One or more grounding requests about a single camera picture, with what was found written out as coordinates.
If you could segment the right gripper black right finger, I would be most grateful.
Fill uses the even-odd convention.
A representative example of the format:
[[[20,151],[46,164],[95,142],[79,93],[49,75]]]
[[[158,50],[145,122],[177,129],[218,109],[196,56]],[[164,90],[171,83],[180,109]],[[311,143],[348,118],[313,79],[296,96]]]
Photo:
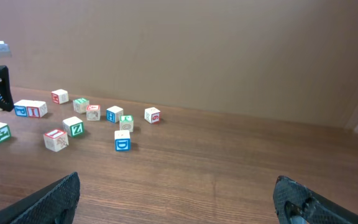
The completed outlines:
[[[358,224],[357,214],[284,175],[275,183],[273,203],[281,224]]]

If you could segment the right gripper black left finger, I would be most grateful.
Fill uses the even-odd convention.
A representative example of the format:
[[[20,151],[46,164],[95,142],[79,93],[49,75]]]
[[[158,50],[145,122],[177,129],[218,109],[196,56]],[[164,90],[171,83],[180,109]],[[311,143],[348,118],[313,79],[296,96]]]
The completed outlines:
[[[80,199],[77,172],[0,210],[0,224],[72,224]]]

